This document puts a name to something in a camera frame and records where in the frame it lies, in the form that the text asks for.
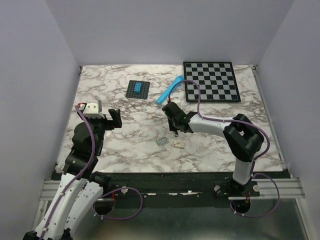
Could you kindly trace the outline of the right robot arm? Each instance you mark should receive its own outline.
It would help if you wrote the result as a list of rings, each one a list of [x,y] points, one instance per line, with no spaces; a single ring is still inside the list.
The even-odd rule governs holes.
[[[205,133],[225,138],[235,156],[230,191],[236,196],[247,192],[254,157],[260,151],[265,138],[244,114],[225,119],[200,116],[194,111],[185,113],[173,101],[167,103],[162,111],[168,119],[169,130],[172,132]]]

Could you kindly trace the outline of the dark grey lego baseplate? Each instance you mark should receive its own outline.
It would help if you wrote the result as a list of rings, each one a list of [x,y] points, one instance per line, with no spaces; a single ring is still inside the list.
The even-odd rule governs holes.
[[[150,89],[149,81],[130,80],[128,83],[126,98],[147,100]]]

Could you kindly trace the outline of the aluminium rail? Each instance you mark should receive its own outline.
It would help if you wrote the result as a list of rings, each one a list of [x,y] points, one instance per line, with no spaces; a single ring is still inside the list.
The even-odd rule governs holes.
[[[46,180],[42,186],[40,200],[52,201],[59,185],[58,180]],[[278,178],[273,181],[256,179],[249,193],[251,200],[304,199],[305,197],[304,189],[298,178]]]

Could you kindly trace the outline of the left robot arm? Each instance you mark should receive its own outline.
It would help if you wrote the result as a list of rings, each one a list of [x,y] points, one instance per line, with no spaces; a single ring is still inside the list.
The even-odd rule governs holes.
[[[87,113],[88,104],[76,106],[83,120],[75,129],[73,146],[53,200],[39,225],[24,235],[25,240],[70,240],[83,217],[99,198],[111,191],[111,178],[94,172],[101,155],[105,132],[122,127],[121,111],[109,109],[108,120],[100,109]]]

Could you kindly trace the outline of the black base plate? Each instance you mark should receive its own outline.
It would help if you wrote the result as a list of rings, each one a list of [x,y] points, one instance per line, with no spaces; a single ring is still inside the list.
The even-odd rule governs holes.
[[[266,172],[240,186],[232,180],[231,172],[99,173],[110,177],[110,188],[105,187],[102,196],[93,203],[99,212],[113,206],[122,209],[139,206],[227,208],[230,201],[236,203],[240,212],[252,200],[249,193],[255,180],[290,179],[287,171]]]

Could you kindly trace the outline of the blue marker pen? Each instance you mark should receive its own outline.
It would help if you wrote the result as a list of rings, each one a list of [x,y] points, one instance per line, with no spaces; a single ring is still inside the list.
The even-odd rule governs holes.
[[[156,103],[158,105],[161,105],[169,96],[170,93],[172,93],[177,87],[179,87],[184,80],[184,76],[179,75],[175,78],[173,83],[160,95],[160,97],[156,100]]]

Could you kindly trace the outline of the white staple box sleeve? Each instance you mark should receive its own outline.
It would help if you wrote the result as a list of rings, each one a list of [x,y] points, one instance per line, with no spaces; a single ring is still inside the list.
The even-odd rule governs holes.
[[[172,145],[175,148],[181,148],[181,149],[183,149],[185,146],[183,141],[174,141]]]

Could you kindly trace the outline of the black white chessboard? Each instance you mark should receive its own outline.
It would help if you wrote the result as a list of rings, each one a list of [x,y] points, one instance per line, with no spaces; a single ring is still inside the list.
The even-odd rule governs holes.
[[[183,62],[185,100],[188,103],[240,103],[241,97],[231,62]]]

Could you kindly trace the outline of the blue lego brick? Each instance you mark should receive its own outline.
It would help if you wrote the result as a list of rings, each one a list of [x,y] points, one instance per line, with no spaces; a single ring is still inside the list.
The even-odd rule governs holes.
[[[142,89],[142,83],[141,82],[136,82],[134,84],[133,92],[135,94],[140,94],[141,93],[141,89]]]

